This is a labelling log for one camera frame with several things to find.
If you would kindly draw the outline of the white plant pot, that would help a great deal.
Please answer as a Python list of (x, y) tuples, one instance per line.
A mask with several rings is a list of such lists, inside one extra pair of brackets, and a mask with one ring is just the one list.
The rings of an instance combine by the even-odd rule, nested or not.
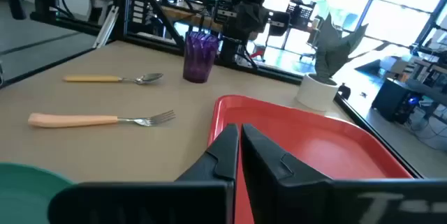
[(339, 85), (334, 80), (318, 81), (315, 73), (303, 77), (295, 99), (316, 111), (328, 111), (333, 104)]

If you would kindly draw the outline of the spoon with orange handle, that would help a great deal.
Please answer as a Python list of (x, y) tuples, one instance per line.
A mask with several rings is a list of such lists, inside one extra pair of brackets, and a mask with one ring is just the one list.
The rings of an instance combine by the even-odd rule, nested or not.
[(136, 78), (119, 77), (114, 75), (67, 75), (65, 82), (131, 82), (146, 85), (163, 77), (162, 73), (149, 73)]

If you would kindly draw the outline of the green snake plant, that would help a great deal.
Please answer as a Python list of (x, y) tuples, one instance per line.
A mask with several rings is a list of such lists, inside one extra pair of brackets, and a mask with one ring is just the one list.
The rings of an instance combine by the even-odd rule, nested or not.
[(368, 24), (362, 25), (353, 33), (342, 37), (341, 31), (336, 29), (332, 23), (331, 14), (328, 14), (318, 35), (315, 54), (315, 71), (318, 82), (336, 85), (332, 76), (349, 61), (350, 53), (359, 46), (368, 26)]

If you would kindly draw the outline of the white flat strip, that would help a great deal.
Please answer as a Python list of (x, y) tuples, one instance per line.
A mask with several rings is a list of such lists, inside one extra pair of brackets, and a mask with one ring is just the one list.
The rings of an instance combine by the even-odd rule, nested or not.
[(119, 8), (117, 6), (112, 6), (110, 12), (108, 13), (108, 16), (105, 19), (105, 22), (103, 23), (103, 26), (101, 27), (101, 30), (96, 37), (96, 40), (94, 41), (94, 44), (92, 46), (93, 49), (101, 48), (107, 43), (110, 34), (115, 27), (118, 14)]

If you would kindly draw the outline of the black table edge clamp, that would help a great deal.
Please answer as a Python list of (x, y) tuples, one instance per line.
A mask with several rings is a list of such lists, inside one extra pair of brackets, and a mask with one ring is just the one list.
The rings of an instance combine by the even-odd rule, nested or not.
[(339, 86), (337, 92), (345, 100), (348, 100), (351, 95), (351, 89), (344, 82)]

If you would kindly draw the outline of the green round plate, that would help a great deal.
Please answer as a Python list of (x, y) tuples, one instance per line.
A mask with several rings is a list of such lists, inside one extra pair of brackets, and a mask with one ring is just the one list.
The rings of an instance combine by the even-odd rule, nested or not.
[(73, 182), (52, 171), (0, 163), (0, 224), (50, 224), (51, 199)]

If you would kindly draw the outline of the fork with peach handle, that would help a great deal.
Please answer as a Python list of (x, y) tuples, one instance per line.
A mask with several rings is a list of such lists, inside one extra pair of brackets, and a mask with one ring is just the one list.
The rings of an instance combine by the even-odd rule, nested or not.
[(175, 118), (173, 110), (151, 117), (124, 118), (103, 115), (53, 115), (32, 113), (28, 118), (30, 126), (41, 128), (71, 128), (82, 126), (99, 126), (107, 124), (132, 123), (139, 126), (155, 126)]

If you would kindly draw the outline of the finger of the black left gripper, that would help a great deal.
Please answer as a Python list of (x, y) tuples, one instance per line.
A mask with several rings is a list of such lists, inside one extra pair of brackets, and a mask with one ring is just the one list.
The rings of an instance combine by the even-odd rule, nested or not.
[(265, 27), (266, 20), (268, 19), (268, 12), (262, 5), (258, 4), (253, 5), (253, 12), (255, 20), (254, 30), (260, 31)]
[(249, 28), (250, 19), (249, 8), (245, 4), (240, 4), (238, 6), (238, 28), (241, 31), (246, 31)]

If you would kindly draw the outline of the computer tower with blue light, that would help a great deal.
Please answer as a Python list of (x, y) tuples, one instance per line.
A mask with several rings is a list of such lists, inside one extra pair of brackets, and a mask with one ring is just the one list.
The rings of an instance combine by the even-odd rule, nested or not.
[(407, 84), (386, 78), (372, 102), (372, 109), (387, 121), (405, 124), (422, 99), (422, 93)]

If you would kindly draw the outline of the wooden workbench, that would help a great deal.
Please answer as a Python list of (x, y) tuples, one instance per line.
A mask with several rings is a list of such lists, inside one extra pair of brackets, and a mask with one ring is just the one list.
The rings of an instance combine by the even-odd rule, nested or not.
[(201, 10), (198, 13), (190, 13), (188, 10), (162, 6), (166, 17), (172, 22), (183, 22), (194, 27), (211, 29), (212, 31), (222, 31), (223, 26), (216, 23), (207, 10)]

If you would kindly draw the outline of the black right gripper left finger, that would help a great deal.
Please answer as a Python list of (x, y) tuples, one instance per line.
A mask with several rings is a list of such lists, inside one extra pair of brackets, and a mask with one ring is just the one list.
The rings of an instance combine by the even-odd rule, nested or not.
[(85, 182), (50, 201), (50, 224), (234, 224), (239, 131), (225, 127), (171, 182)]

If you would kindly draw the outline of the grey office desk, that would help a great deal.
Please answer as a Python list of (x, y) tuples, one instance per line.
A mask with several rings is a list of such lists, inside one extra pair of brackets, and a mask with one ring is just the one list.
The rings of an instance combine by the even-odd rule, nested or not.
[(432, 115), (439, 105), (447, 109), (447, 64), (416, 56), (412, 56), (409, 63), (413, 70), (405, 83), (432, 100), (426, 116)]

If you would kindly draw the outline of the red plastic tray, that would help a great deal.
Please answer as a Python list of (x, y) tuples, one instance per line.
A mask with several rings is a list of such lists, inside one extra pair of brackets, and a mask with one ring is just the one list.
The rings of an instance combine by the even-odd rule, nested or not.
[(375, 137), (341, 119), (238, 95), (219, 97), (209, 143), (228, 124), (251, 124), (331, 179), (404, 179), (410, 173)]

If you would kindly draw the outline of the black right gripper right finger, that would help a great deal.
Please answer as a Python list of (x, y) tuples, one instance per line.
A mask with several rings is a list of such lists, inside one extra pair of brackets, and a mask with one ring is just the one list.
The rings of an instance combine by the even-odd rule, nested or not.
[(255, 224), (447, 224), (447, 181), (331, 179), (242, 126), (242, 167)]

